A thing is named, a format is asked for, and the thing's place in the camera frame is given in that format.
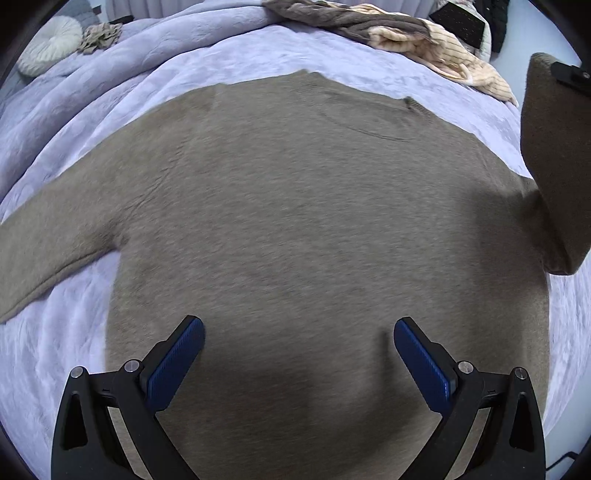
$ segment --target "bed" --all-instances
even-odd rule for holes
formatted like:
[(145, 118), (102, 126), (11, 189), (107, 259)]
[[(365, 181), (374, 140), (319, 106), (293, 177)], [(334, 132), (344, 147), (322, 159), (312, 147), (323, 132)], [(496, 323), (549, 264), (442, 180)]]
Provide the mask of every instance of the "bed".
[[(423, 2), (404, 2), (411, 15)], [(412, 96), (477, 136), (511, 170), (519, 110), (452, 83), (403, 56), (296, 23), (278, 24), (251, 0), (206, 1), (165, 19), (124, 25), (118, 45), (74, 54), (5, 101), (0, 117), (0, 221), (113, 132), (190, 90), (298, 70), (392, 98)], [(68, 372), (105, 370), (111, 252), (0, 325), (0, 423), (31, 472), (50, 477), (57, 409)], [(591, 261), (548, 276), (550, 382), (544, 430), (560, 417), (589, 356)]]

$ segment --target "cable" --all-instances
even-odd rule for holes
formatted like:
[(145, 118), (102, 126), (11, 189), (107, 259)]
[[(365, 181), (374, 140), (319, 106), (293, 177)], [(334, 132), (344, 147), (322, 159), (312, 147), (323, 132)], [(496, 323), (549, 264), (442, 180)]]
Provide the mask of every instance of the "cable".
[(552, 470), (556, 465), (558, 465), (560, 462), (562, 462), (562, 460), (564, 460), (565, 458), (570, 458), (571, 460), (576, 460), (578, 456), (579, 456), (578, 453), (567, 452), (562, 457), (560, 457), (558, 460), (556, 460), (552, 465), (550, 465), (546, 469), (546, 471), (548, 472), (548, 471)]

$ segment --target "blue gripper pad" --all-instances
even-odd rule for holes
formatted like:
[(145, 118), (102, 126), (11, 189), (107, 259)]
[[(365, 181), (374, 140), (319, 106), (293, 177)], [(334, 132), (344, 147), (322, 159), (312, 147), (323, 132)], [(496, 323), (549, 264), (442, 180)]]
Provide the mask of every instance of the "blue gripper pad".
[(203, 322), (197, 317), (187, 317), (166, 342), (152, 349), (162, 360), (153, 366), (145, 385), (145, 403), (150, 411), (155, 413), (168, 407), (204, 344)]
[(394, 326), (394, 345), (429, 408), (441, 414), (448, 412), (450, 383), (404, 319)]

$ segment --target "sweater sleeve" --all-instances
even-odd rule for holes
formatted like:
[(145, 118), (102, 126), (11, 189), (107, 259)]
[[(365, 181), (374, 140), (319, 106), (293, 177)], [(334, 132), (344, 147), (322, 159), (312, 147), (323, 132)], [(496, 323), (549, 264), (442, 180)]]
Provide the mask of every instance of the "sweater sleeve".
[(521, 153), (540, 190), (534, 232), (546, 271), (570, 275), (591, 246), (591, 99), (559, 84), (554, 57), (532, 56), (521, 114)]
[[(0, 323), (124, 246), (133, 212), (174, 168), (215, 91), (212, 86), (186, 93), (115, 132), (0, 226)], [(197, 122), (176, 121), (188, 109)]]

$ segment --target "black jacket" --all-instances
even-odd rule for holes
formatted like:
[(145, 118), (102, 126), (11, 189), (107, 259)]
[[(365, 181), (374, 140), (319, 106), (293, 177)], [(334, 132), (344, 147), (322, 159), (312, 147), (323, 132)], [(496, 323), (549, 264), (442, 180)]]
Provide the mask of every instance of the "black jacket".
[(509, 0), (476, 0), (474, 6), (491, 26), (492, 51), (499, 53), (507, 31)]

